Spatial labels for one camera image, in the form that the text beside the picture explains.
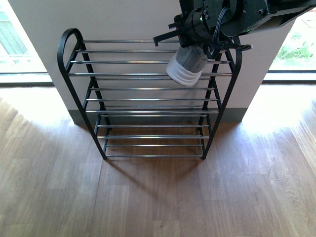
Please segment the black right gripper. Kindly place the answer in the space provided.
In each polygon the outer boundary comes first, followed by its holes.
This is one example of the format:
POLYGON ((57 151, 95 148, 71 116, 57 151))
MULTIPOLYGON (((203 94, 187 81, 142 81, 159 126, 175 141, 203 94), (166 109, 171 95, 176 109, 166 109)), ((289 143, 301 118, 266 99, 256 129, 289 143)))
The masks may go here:
POLYGON ((195 44, 213 44, 221 48, 222 44, 214 43, 218 17, 222 11, 221 0, 181 0, 179 1, 181 14, 174 17, 174 23, 169 29, 175 29, 153 38, 155 46, 164 40, 178 37, 180 46, 185 48, 195 44))

